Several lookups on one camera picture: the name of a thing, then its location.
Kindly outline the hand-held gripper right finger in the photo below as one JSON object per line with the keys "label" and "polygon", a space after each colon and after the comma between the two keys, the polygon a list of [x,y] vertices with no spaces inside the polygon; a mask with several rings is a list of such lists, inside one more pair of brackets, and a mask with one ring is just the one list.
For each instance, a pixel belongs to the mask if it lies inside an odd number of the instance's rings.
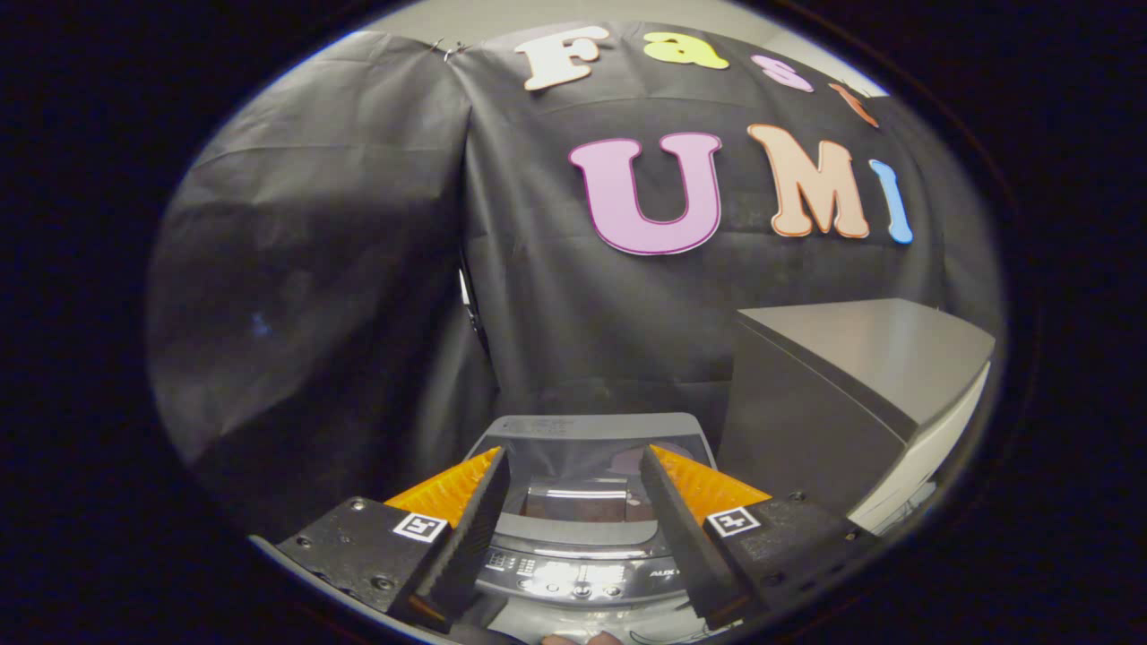
{"label": "hand-held gripper right finger", "polygon": [[664,448],[643,448],[640,475],[690,605],[713,630],[798,609],[877,549],[876,535],[802,494],[763,494]]}

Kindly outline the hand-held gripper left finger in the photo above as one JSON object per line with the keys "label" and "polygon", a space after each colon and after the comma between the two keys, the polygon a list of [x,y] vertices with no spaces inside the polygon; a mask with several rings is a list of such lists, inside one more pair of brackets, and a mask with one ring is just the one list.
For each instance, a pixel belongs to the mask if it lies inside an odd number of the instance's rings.
{"label": "hand-held gripper left finger", "polygon": [[487,449],[389,502],[337,503],[273,555],[356,609],[448,632],[470,605],[509,485],[504,448]]}

